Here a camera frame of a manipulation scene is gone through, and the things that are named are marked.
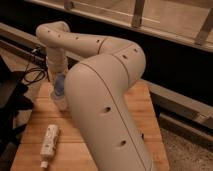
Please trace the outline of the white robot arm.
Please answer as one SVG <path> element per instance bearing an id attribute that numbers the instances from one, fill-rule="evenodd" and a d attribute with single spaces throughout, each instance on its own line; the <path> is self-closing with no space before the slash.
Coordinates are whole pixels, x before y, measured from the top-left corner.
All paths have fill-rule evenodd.
<path id="1" fill-rule="evenodd" d="M 125 103 L 144 73 L 145 54 L 122 38 L 70 31 L 63 21 L 41 24 L 53 78 L 63 74 L 64 97 L 98 171 L 157 171 Z"/>

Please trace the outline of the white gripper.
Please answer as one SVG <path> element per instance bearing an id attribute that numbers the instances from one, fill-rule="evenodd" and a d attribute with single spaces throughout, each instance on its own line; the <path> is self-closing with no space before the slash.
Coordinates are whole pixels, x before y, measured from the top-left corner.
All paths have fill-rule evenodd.
<path id="1" fill-rule="evenodd" d="M 68 61 L 66 57 L 58 58 L 57 60 L 47 58 L 46 64 L 51 80 L 54 80 L 58 74 L 66 74 L 68 72 Z"/>

